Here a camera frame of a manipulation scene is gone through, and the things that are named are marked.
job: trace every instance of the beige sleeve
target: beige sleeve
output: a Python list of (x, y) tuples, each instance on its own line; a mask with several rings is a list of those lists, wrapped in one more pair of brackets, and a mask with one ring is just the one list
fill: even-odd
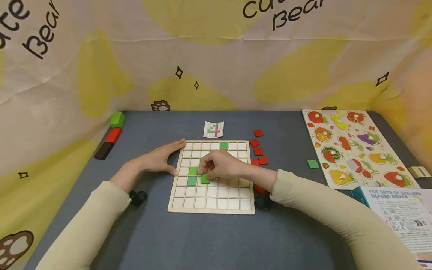
[(36, 270), (89, 269), (111, 226), (129, 202), (129, 195), (122, 189), (103, 181), (57, 237)]
[(423, 270), (388, 225), (355, 199), (282, 170), (270, 198), (342, 235), (359, 270)]

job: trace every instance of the wooden fruit puzzle board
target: wooden fruit puzzle board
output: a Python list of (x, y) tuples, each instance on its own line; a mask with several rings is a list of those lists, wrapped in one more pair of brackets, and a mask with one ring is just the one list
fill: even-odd
[(211, 150), (225, 149), (239, 160), (251, 163), (248, 141), (188, 140), (180, 151), (179, 175), (174, 177), (168, 212), (254, 215), (254, 186), (245, 179), (215, 179), (201, 184), (201, 158)]
[(420, 188), (366, 111), (303, 110), (329, 187)]

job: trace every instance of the green square tile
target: green square tile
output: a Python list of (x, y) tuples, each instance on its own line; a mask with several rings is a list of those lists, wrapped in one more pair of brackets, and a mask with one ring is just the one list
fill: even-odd
[(197, 185), (197, 176), (188, 176), (187, 177), (187, 185), (188, 186), (196, 186)]
[(201, 184), (210, 184), (210, 180), (207, 179), (207, 175), (206, 174), (202, 174), (201, 175)]
[(221, 150), (227, 150), (228, 149), (228, 143), (220, 143), (219, 149)]
[(198, 167), (189, 167), (189, 175), (198, 175)]
[(124, 114), (121, 111), (117, 111), (112, 114), (109, 125), (112, 128), (122, 128), (124, 123)]
[(309, 164), (309, 168), (311, 168), (311, 169), (316, 169), (316, 168), (319, 168), (320, 166), (319, 166), (319, 164), (318, 164), (318, 162), (316, 161), (316, 160), (308, 160), (308, 164)]

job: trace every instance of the yellow backdrop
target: yellow backdrop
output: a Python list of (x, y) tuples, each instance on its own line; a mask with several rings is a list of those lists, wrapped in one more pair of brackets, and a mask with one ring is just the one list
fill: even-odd
[(432, 171), (431, 0), (0, 10), (1, 269), (23, 268), (118, 110), (372, 110)]

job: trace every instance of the person's right hand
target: person's right hand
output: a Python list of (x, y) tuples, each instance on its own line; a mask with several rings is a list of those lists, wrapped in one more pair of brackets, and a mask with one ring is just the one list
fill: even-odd
[(207, 179), (239, 177), (247, 163), (244, 163), (225, 150), (214, 150), (205, 155), (201, 162), (199, 174), (207, 174)]

